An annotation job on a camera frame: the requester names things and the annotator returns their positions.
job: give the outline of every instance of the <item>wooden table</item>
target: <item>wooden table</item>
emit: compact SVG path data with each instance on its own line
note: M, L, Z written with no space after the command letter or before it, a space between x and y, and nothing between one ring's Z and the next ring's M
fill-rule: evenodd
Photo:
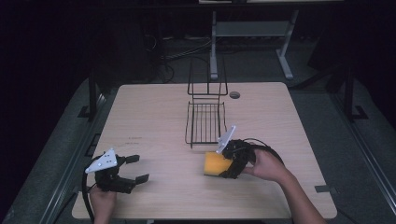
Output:
M302 123L283 83L229 83L239 99L228 95L228 127L236 125L233 139L257 138L276 150L299 179L304 191L325 218L337 212ZM216 145L185 142L187 84L128 85L119 89L95 151L114 148L120 156L140 155L140 161L122 165L119 175L149 181L131 194L119 194L115 218L131 219L266 219L290 217L278 184L250 175L224 179L204 175L205 151ZM89 175L88 185L94 183ZM81 195L73 217L89 218Z

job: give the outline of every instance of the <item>gray carpet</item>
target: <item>gray carpet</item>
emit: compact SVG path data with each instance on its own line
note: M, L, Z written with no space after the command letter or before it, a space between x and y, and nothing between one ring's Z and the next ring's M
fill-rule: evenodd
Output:
M167 43L168 55L183 51L186 45L188 44L176 41ZM314 43L299 42L290 45L287 58L295 75L294 80L283 77L275 52L272 50L274 46L236 53L224 51L222 56L230 82L280 81L292 86L316 73L306 65L314 46ZM207 60L208 53L193 56ZM187 82L190 61L191 58L182 58L168 63L174 70L172 82ZM206 62L195 59L194 64L197 64L197 69L202 73L205 72ZM162 74L169 78L172 76L172 71L163 68ZM153 82L161 83L162 78L158 77ZM328 186L332 188L334 203L339 209L338 216L329 220L329 223L396 223L396 216L389 208L351 132L351 124L346 121L334 100L342 97L342 93L330 95L324 90L326 83L327 78L323 78L304 90L291 91L290 94L323 176ZM44 216L45 211L51 211L53 217L56 217L64 204L66 207L56 223L89 223L88 220L77 220L71 216L75 197L69 204L67 200L80 186L83 167L90 159L84 154L91 140L105 125L117 87L111 90L102 101L95 120L89 123L87 119L78 118L80 109L88 104L88 82L81 84L3 223L39 223L40 220L51 220ZM356 85L354 99L356 105L363 107L369 119L357 120L353 125L359 129L364 140L373 150L389 181L396 186L396 170L392 165L396 159L396 150L394 150L396 132L382 117L366 89L359 83ZM74 166L70 176L64 175L67 166ZM59 200L59 203L53 203L51 199ZM112 223L125 222L144 223L144 221L131 220L112 221ZM291 222L265 220L265 223Z

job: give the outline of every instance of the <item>human hand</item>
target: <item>human hand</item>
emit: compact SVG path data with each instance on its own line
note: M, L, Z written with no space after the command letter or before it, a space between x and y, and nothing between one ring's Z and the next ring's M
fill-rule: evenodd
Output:
M108 223L113 214L114 207L116 206L117 192L102 191L94 186L90 190L90 199L95 217L94 223Z
M254 149L256 161L252 161L252 167L245 167L242 173L254 175L264 180L282 182L283 178L289 177L291 172L274 155L268 151Z

